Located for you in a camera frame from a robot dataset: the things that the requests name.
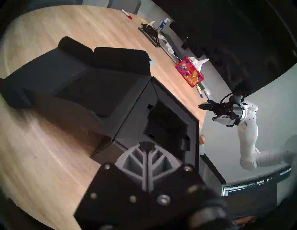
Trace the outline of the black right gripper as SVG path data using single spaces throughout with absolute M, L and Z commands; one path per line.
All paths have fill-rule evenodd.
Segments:
M 228 94 L 220 103 L 202 103 L 198 107 L 202 110 L 212 110 L 216 115 L 212 121 L 218 122 L 226 127 L 238 125 L 246 115 L 244 108 L 245 95 Z

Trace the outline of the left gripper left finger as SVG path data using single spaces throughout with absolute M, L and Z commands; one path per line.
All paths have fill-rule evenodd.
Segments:
M 147 210 L 148 142 L 140 142 L 98 169 L 74 218 L 82 230 L 120 226 Z

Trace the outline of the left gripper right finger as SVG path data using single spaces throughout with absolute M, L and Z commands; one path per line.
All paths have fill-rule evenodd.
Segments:
M 197 169 L 147 142 L 147 230 L 223 230 L 224 202 Z

